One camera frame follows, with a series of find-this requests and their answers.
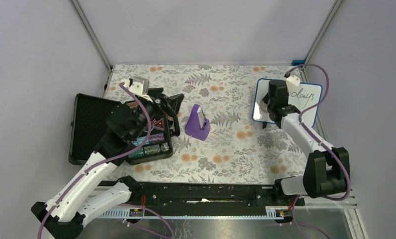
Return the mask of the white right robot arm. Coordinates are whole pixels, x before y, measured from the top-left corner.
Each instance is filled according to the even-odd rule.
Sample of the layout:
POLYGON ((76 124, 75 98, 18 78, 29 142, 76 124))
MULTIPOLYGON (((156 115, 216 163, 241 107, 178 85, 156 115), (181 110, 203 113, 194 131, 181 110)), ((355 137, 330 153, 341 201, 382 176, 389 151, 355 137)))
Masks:
POLYGON ((349 152, 334 147, 302 120, 302 112, 289 104, 289 91, 284 80, 270 80, 267 111, 270 120, 292 138, 307 157, 301 176, 278 179, 272 192, 275 203, 285 205, 294 195, 345 200, 351 192, 349 152))

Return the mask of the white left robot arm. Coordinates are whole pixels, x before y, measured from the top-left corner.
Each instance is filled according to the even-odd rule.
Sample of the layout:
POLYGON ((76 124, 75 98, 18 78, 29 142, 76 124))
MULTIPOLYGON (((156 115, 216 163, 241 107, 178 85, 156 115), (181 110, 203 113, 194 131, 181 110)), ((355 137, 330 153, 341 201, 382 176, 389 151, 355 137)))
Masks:
POLYGON ((146 93, 126 92, 133 97, 136 107, 116 102, 105 117, 105 130, 88 160, 69 183, 53 198, 36 202, 31 211, 39 220, 38 238, 47 230, 56 239, 74 239, 86 225, 112 207, 146 201, 142 186, 131 176, 118 179, 107 191, 88 199, 95 187, 129 155, 140 150, 150 139, 155 122, 171 117, 174 135, 180 134, 178 113, 184 94, 167 96, 162 88, 146 93))

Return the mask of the silver mesh sponge eraser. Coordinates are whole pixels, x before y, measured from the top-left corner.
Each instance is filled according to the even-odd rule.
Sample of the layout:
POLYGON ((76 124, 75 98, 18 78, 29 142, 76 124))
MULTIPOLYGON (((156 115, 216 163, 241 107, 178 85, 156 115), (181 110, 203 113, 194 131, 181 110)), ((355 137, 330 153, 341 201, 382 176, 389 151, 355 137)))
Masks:
POLYGON ((254 114, 258 117, 268 114, 268 105, 264 101, 255 104, 254 114))

